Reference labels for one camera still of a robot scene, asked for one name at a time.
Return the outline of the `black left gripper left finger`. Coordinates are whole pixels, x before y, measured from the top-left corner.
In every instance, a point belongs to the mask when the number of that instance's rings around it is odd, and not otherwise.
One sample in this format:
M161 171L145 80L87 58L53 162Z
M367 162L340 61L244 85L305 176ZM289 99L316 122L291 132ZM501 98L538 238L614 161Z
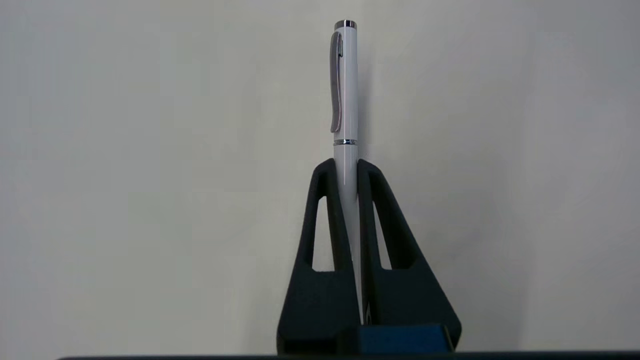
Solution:
M318 203L327 204L333 253L332 271L313 268ZM352 333L361 326L338 171L329 158L314 168L308 188L301 236L276 332L280 356L345 356L354 347Z

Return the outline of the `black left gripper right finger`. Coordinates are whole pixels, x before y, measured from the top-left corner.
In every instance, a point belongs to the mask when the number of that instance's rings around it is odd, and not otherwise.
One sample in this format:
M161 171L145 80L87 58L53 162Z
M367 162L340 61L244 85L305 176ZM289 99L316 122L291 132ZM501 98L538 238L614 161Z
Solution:
M384 350L454 350L462 324L382 171L358 161L365 326Z

